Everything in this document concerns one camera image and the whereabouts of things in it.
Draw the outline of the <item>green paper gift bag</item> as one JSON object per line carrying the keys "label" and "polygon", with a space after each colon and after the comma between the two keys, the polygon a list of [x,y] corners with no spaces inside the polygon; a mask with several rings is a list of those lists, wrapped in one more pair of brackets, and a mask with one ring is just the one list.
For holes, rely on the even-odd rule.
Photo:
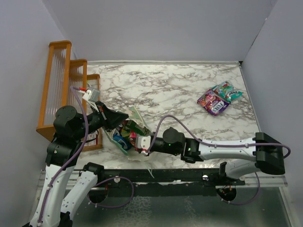
{"label": "green paper gift bag", "polygon": [[148,158],[139,153],[139,149],[135,144],[137,137],[149,136],[151,135],[151,130],[136,107],[131,106],[124,109],[123,113],[128,114],[129,117],[115,129],[104,131],[104,133],[109,141],[127,156],[128,160],[140,162],[150,176],[154,178],[152,167],[147,163]]}

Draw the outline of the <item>purple Fox's candy bag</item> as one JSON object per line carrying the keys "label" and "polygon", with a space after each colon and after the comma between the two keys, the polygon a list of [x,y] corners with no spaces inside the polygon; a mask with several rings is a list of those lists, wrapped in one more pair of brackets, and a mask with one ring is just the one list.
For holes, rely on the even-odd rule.
{"label": "purple Fox's candy bag", "polygon": [[214,116],[225,111],[230,105],[229,102],[218,96],[212,89],[207,90],[197,100],[197,104],[201,105],[208,113]]}

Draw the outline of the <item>green Fox's mint candy bag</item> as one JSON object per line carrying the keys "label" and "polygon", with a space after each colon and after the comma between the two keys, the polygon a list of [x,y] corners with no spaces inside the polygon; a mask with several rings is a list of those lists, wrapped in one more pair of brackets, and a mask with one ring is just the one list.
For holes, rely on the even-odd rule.
{"label": "green Fox's mint candy bag", "polygon": [[215,85],[211,88],[219,97],[225,99],[227,102],[232,102],[242,96],[242,92],[235,89],[229,81],[224,81],[221,84]]}

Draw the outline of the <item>small red snack packet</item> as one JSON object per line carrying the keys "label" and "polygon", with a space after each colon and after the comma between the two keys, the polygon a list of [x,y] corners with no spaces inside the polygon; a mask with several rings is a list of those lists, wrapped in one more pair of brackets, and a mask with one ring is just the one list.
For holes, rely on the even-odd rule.
{"label": "small red snack packet", "polygon": [[129,135],[129,142],[133,147],[136,147],[136,139],[137,139],[137,134],[134,131],[131,131]]}

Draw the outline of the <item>green snack pouch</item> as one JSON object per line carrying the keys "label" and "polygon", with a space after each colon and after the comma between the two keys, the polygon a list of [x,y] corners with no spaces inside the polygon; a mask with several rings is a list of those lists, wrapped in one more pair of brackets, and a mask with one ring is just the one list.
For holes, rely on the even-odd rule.
{"label": "green snack pouch", "polygon": [[149,129],[147,129],[144,126],[138,125],[135,121],[133,120],[128,120],[125,124],[125,128],[127,130],[131,130],[135,132],[136,134],[139,134],[141,136],[148,135],[150,133]]}

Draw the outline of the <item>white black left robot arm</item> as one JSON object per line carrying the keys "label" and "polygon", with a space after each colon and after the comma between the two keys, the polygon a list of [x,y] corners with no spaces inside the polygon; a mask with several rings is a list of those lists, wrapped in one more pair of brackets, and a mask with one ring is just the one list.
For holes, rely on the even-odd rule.
{"label": "white black left robot arm", "polygon": [[57,110],[54,120],[55,134],[47,147],[45,182],[40,201],[28,227],[70,227],[82,201],[95,186],[104,182],[104,167],[89,163],[69,193],[67,183],[74,171],[88,134],[100,128],[113,130],[129,116],[108,109],[98,101],[97,109],[86,115],[67,105]]}

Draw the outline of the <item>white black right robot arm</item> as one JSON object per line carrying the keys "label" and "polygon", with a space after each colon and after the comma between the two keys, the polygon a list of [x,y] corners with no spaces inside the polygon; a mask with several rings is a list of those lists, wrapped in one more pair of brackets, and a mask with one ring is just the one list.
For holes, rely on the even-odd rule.
{"label": "white black right robot arm", "polygon": [[223,185],[253,172],[285,174],[281,143],[263,132],[244,140],[211,141],[187,138],[170,127],[161,138],[156,135],[151,138],[151,152],[179,155],[187,163],[230,159],[230,162],[220,164],[217,174],[218,181]]}

